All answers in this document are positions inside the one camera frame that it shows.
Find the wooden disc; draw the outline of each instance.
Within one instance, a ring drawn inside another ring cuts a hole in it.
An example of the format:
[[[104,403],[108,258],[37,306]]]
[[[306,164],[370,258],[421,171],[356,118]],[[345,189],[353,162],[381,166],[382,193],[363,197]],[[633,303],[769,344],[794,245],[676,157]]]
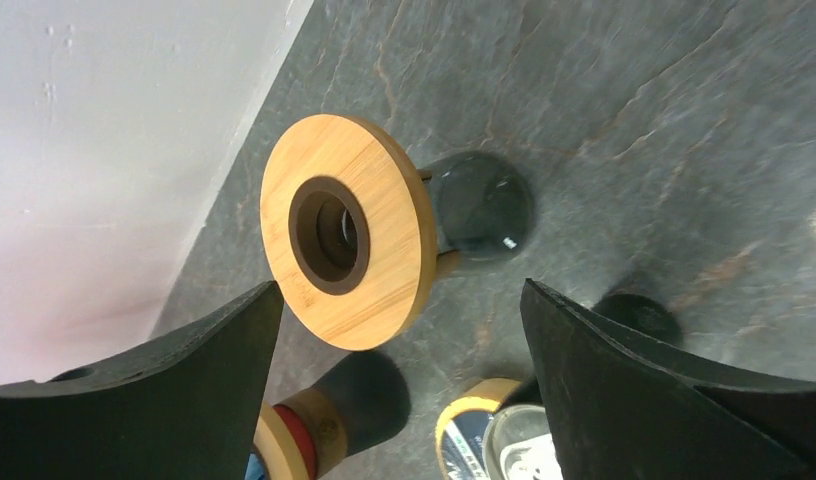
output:
[[[291,202],[315,177],[347,187],[366,220],[366,271],[342,294],[317,288],[291,245]],[[281,136],[264,172],[261,233],[287,304],[336,347],[367,350],[386,342],[410,327],[428,300],[437,257],[431,200],[402,148],[365,120],[314,115]]]
[[[258,423],[255,426],[255,450],[263,459],[264,468],[270,478],[286,480],[309,480],[305,460],[296,446],[290,430],[273,407],[261,405]]]

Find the brown inner ring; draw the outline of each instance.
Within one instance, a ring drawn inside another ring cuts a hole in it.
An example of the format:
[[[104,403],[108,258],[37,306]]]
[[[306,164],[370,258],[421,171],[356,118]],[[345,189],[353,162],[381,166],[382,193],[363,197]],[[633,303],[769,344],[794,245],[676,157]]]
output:
[[[306,180],[290,202],[290,246],[311,284],[343,295],[361,283],[370,263],[370,229],[361,204],[332,177]]]

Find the red band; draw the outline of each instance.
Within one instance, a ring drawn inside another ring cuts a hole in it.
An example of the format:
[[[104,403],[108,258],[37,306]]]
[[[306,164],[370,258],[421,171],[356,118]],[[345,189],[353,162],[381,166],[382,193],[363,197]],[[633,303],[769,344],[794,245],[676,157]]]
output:
[[[273,409],[278,414],[279,418],[290,430],[293,440],[296,442],[296,448],[302,454],[302,459],[305,461],[305,469],[308,470],[308,476],[311,480],[317,478],[317,448],[314,446],[314,439],[305,428],[305,424],[296,415],[296,412],[284,405],[276,405]]]

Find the gray marble surface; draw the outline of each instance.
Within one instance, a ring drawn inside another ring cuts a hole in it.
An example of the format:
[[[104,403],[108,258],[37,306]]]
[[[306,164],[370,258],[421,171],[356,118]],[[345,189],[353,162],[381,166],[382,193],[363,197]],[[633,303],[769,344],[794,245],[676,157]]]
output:
[[[689,350],[816,380],[816,0],[316,0],[157,333],[270,277],[264,165],[319,112],[385,126],[418,166],[497,153],[538,212],[520,257],[438,283],[384,347],[411,422],[327,478],[440,477],[444,406],[471,379],[530,370],[526,277],[585,305],[631,278],[677,313]],[[342,355],[285,311],[267,398]]]

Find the white wall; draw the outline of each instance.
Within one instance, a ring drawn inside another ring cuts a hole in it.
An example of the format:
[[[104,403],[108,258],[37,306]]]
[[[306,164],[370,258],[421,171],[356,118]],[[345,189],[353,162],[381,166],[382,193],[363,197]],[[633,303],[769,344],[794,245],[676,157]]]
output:
[[[147,339],[312,0],[0,0],[0,383]]]

